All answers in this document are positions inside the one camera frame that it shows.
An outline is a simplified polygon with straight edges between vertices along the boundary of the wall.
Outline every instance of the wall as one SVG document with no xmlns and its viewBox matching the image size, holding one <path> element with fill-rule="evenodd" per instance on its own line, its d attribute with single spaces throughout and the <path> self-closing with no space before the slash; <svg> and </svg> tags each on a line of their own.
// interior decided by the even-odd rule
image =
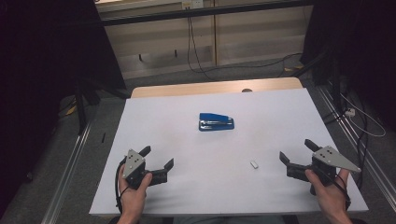
<svg viewBox="0 0 396 224">
<path fill-rule="evenodd" d="M 180 2 L 129 0 L 96 5 L 102 19 L 106 19 L 181 10 Z M 204 1 L 205 7 L 260 2 L 264 1 Z M 282 58 L 301 52 L 311 10 L 312 7 L 295 7 L 192 18 L 201 66 Z M 124 79 L 190 69 L 187 19 L 110 26 L 106 32 Z M 191 67 L 198 68 L 192 40 L 190 61 Z"/>
</svg>

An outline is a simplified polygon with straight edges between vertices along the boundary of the black curtain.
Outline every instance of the black curtain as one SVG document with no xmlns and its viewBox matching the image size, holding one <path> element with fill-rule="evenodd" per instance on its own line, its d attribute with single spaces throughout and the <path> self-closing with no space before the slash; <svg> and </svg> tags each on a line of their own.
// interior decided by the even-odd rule
<svg viewBox="0 0 396 224">
<path fill-rule="evenodd" d="M 78 77 L 125 88 L 103 27 L 60 28 L 87 20 L 99 20 L 92 0 L 0 0 L 0 216 L 34 169 Z"/>
<path fill-rule="evenodd" d="M 396 5 L 393 1 L 317 1 L 304 41 L 302 63 L 327 50 L 341 76 L 396 130 Z M 313 79 L 332 75 L 332 60 L 313 68 Z"/>
</svg>

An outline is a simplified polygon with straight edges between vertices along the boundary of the human hand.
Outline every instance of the human hand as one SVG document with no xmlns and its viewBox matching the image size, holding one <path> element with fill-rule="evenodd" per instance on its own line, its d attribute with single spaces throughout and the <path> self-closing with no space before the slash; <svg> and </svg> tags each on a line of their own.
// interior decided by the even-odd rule
<svg viewBox="0 0 396 224">
<path fill-rule="evenodd" d="M 326 218 L 328 218 L 332 224 L 352 223 L 347 216 L 346 198 L 344 193 L 335 185 L 324 187 L 320 182 L 319 177 L 312 170 L 305 170 L 305 175 L 315 188 L 319 207 Z M 335 182 L 346 189 L 348 175 L 348 170 L 341 169 L 338 176 L 335 178 Z"/>
<path fill-rule="evenodd" d="M 128 182 L 122 178 L 124 165 L 121 166 L 119 172 L 119 191 L 123 192 L 121 195 L 122 214 L 118 223 L 137 223 L 142 215 L 143 208 L 145 207 L 146 189 L 152 179 L 152 173 L 148 173 L 142 180 L 139 189 L 128 188 Z"/>
</svg>

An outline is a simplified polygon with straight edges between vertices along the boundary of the white paper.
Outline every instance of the white paper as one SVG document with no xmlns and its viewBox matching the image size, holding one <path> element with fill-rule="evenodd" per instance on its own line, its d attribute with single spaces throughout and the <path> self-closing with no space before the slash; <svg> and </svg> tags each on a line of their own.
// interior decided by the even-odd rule
<svg viewBox="0 0 396 224">
<path fill-rule="evenodd" d="M 235 129 L 200 132 L 200 113 L 234 119 Z M 319 211 L 310 183 L 286 176 L 279 151 L 310 164 L 308 138 L 335 147 L 306 89 L 134 98 L 126 102 L 90 214 L 118 214 L 114 178 L 129 148 L 151 146 L 146 168 L 172 158 L 168 183 L 148 188 L 149 216 L 260 215 Z M 250 162 L 255 161 L 258 169 Z M 349 211 L 368 210 L 350 177 Z"/>
</svg>

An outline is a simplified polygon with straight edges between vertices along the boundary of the blue stapler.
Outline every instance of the blue stapler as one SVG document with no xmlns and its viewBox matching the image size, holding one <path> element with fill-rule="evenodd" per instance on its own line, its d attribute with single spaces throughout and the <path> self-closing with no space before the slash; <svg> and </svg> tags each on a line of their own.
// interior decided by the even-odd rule
<svg viewBox="0 0 396 224">
<path fill-rule="evenodd" d="M 198 128 L 201 132 L 231 130 L 234 128 L 233 119 L 224 115 L 200 113 Z"/>
</svg>

